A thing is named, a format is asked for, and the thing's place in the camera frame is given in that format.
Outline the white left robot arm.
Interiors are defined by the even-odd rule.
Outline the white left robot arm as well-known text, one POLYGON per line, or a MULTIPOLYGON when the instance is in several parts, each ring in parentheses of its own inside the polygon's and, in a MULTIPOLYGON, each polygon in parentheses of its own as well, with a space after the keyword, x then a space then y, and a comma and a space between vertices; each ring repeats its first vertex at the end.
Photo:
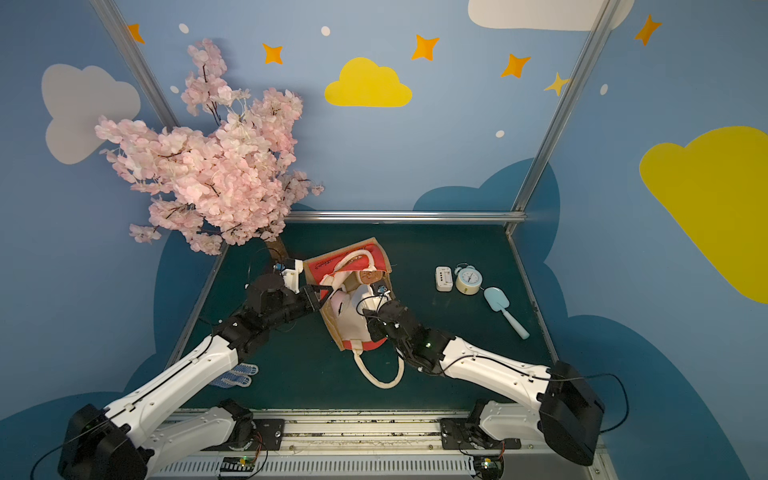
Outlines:
POLYGON ((64 479, 147 479, 188 455, 228 441, 250 413, 233 403, 170 427, 164 421, 222 374, 249 359, 271 330, 320 310, 333 288, 290 289, 282 275, 258 277, 247 299, 186 356, 158 376, 98 409, 88 404, 69 421, 58 462, 64 479))

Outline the red burlap canvas bag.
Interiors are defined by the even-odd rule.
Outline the red burlap canvas bag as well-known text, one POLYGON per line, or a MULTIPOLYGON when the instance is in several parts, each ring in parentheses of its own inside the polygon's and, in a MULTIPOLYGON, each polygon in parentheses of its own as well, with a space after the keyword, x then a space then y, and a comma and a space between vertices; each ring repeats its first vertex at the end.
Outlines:
POLYGON ((385 303, 382 298, 373 294, 373 289, 385 285, 392 291, 390 274, 392 272, 389 258, 374 237, 353 243, 332 252, 310 258, 304 262, 306 282, 310 285, 332 286, 334 292, 342 290, 350 295, 349 304, 340 317, 335 318, 330 307, 330 299, 320 310, 328 332, 337 347, 342 351, 350 351, 353 359, 363 376, 380 389, 396 387, 405 372, 405 362, 397 360, 397 374, 394 379, 384 382, 376 378, 366 367, 362 355, 382 346, 386 340, 372 341, 367 331, 363 308, 371 308, 374 302, 378 305, 385 303), (384 278, 372 285, 361 284, 357 272, 361 270, 384 271, 384 278))

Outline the pink round alarm clock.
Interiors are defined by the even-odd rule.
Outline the pink round alarm clock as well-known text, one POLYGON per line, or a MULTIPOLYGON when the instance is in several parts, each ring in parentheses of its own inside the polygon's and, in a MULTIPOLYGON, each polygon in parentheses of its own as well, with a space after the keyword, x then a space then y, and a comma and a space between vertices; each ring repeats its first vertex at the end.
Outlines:
POLYGON ((337 290, 330 298, 330 307, 335 318, 341 316, 344 309, 349 304, 350 295, 342 290, 337 290))

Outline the blue twin-bell alarm clock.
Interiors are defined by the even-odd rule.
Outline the blue twin-bell alarm clock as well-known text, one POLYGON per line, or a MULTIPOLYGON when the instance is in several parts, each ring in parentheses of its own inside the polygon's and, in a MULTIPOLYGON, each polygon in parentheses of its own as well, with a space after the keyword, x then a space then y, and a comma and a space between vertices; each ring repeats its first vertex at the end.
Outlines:
POLYGON ((481 290, 483 276, 473 265, 458 264, 454 270, 454 275, 456 290, 461 294, 472 296, 481 290))

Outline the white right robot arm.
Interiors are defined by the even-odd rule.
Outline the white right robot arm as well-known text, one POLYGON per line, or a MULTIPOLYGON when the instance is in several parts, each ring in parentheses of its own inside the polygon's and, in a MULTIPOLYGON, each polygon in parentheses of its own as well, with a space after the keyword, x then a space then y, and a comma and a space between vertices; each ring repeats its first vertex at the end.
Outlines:
POLYGON ((461 337, 426 328, 400 301, 371 297, 357 307, 372 338, 392 343, 402 363, 430 376, 463 380, 493 391, 525 409, 505 420, 502 406, 481 407, 477 426, 496 441, 535 434, 564 459, 593 464, 605 405, 573 366, 515 361, 483 350, 461 337))

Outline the white rectangular alarm clock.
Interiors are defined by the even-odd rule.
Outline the white rectangular alarm clock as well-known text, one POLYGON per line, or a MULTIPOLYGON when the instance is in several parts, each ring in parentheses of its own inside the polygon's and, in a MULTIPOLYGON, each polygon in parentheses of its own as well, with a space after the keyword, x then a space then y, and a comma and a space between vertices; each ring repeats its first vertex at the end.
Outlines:
POLYGON ((454 287, 453 271, 447 266, 435 268, 435 288, 438 292, 450 292, 454 287))

